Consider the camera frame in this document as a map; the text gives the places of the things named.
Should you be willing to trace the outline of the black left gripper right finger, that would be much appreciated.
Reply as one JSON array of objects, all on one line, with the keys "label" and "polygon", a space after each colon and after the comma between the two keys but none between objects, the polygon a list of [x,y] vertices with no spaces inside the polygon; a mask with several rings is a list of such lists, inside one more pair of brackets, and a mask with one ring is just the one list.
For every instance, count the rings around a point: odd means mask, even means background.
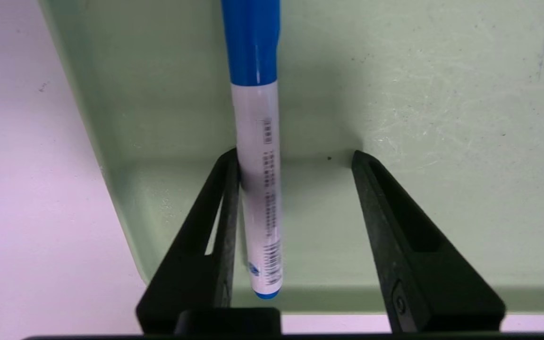
[{"label": "black left gripper right finger", "polygon": [[507,308],[375,157],[352,157],[361,211],[391,331],[498,331]]}]

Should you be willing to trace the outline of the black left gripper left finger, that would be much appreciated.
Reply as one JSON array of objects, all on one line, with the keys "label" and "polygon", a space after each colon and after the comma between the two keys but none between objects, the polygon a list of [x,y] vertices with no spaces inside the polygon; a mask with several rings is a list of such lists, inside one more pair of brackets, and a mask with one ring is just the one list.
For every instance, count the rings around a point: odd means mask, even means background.
[{"label": "black left gripper left finger", "polygon": [[238,206],[231,149],[217,159],[136,307],[144,333],[173,333],[185,311],[230,306]]}]

